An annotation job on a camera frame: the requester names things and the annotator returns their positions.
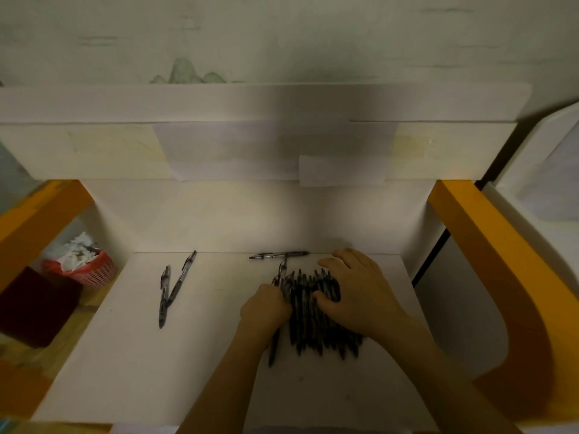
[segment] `red basket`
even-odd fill
[[[117,268],[105,251],[101,251],[97,257],[86,265],[73,271],[62,271],[59,262],[47,260],[42,263],[42,269],[54,274],[70,277],[90,288],[100,288],[109,283],[116,275]]]

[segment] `crumpled tissue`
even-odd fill
[[[96,259],[100,250],[93,246],[93,239],[85,232],[64,245],[66,253],[56,259],[63,272],[74,271]]]

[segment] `desk surface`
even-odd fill
[[[186,256],[132,255],[34,421],[181,423],[227,349],[240,307],[279,265],[240,253],[200,253],[159,329],[160,275],[170,264],[172,287]],[[288,269],[313,272],[319,257],[290,259]],[[373,258],[406,311],[426,322],[400,257]],[[376,343],[366,340],[358,359],[311,350],[298,357],[286,329],[275,365],[268,368],[262,358],[248,411],[246,428],[266,425],[435,428],[409,379]]]

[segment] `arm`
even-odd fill
[[[279,288],[261,285],[241,310],[237,332],[178,434],[242,433],[259,360],[291,315]]]
[[[318,306],[334,321],[367,335],[390,353],[442,433],[520,433],[442,353],[428,330],[406,314],[376,262],[352,249],[332,254],[338,259],[318,263],[332,271],[342,298],[334,303],[317,291]]]

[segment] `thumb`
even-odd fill
[[[318,307],[322,310],[323,313],[328,315],[330,318],[334,318],[334,315],[337,312],[337,303],[334,303],[330,300],[322,291],[314,291],[312,296],[318,303]]]

